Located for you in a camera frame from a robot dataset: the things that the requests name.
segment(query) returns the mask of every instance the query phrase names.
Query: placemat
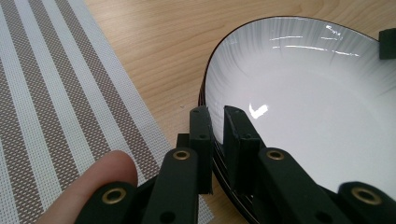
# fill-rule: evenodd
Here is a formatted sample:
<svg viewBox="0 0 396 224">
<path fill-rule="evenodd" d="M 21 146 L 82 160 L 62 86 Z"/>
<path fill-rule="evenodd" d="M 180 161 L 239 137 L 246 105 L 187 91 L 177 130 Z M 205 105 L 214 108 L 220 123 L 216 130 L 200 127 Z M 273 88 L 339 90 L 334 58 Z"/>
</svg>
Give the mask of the placemat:
<svg viewBox="0 0 396 224">
<path fill-rule="evenodd" d="M 0 0 L 0 41 L 0 223 L 35 222 L 112 149 L 158 174 L 171 146 L 83 1 Z"/>
</svg>

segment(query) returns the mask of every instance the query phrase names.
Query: table surface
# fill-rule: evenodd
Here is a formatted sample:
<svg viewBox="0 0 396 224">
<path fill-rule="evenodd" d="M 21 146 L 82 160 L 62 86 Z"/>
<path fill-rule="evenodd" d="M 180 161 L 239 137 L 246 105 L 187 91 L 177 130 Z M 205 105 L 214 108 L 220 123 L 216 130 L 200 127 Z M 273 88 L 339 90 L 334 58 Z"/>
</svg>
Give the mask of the table surface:
<svg viewBox="0 0 396 224">
<path fill-rule="evenodd" d="M 331 21 L 378 39 L 396 27 L 395 0 L 85 0 L 172 146 L 189 132 L 189 112 L 210 54 L 236 27 L 273 16 Z M 205 196 L 211 223 L 246 223 L 214 178 Z"/>
</svg>

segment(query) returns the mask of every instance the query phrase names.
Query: brass insert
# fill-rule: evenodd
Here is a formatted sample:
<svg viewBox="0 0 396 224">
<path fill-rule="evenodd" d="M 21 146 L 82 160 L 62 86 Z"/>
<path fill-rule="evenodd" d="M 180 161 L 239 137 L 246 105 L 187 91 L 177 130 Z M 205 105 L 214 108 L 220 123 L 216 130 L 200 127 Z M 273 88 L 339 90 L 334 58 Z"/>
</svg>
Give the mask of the brass insert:
<svg viewBox="0 0 396 224">
<path fill-rule="evenodd" d="M 185 150 L 179 150 L 179 151 L 176 151 L 173 154 L 173 156 L 175 159 L 177 159 L 179 161 L 184 161 L 190 157 L 190 152 L 185 151 Z"/>
<path fill-rule="evenodd" d="M 379 205 L 382 203 L 381 197 L 369 189 L 355 187 L 352 189 L 352 195 L 358 200 L 371 205 Z"/>
<path fill-rule="evenodd" d="M 281 161 L 281 160 L 285 159 L 285 156 L 283 155 L 283 153 L 278 150 L 267 151 L 267 157 L 270 159 L 273 159 L 275 161 Z"/>
<path fill-rule="evenodd" d="M 125 196 L 126 191 L 123 188 L 110 189 L 102 196 L 102 202 L 107 204 L 119 203 Z"/>
</svg>

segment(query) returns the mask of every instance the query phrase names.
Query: white bowl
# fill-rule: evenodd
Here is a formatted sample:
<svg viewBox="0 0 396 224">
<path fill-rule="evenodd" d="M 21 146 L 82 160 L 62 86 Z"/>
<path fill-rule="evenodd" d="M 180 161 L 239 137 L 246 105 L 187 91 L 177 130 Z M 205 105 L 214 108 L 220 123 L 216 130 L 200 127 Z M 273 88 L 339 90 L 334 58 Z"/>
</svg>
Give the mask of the white bowl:
<svg viewBox="0 0 396 224">
<path fill-rule="evenodd" d="M 239 107 L 268 147 L 287 150 L 321 186 L 360 181 L 396 199 L 396 60 L 380 61 L 378 46 L 308 18 L 239 27 L 206 71 L 216 138 L 223 107 Z"/>
</svg>

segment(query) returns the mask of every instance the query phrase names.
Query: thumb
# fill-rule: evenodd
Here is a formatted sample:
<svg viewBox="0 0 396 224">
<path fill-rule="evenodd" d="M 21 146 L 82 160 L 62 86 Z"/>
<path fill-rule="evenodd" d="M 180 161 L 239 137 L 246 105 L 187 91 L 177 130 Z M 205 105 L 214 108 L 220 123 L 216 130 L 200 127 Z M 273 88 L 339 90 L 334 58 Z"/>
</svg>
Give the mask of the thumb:
<svg viewBox="0 0 396 224">
<path fill-rule="evenodd" d="M 74 181 L 37 221 L 71 224 L 94 192 L 105 184 L 120 181 L 137 186 L 134 161 L 122 151 L 112 151 Z"/>
</svg>

